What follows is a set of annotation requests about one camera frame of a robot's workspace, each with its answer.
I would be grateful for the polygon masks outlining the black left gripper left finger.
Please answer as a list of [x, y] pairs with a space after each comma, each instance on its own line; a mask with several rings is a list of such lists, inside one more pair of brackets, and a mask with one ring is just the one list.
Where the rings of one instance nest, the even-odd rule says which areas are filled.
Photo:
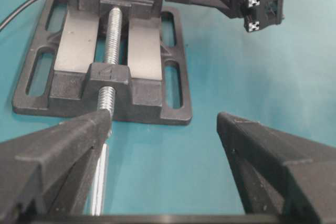
[[82, 215], [111, 117], [94, 111], [1, 143], [1, 223], [97, 223]]

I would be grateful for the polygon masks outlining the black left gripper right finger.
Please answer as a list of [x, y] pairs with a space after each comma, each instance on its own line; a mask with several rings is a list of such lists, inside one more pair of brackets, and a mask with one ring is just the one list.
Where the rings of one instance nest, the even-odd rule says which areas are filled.
[[335, 148], [226, 112], [217, 133], [247, 214], [335, 223]]

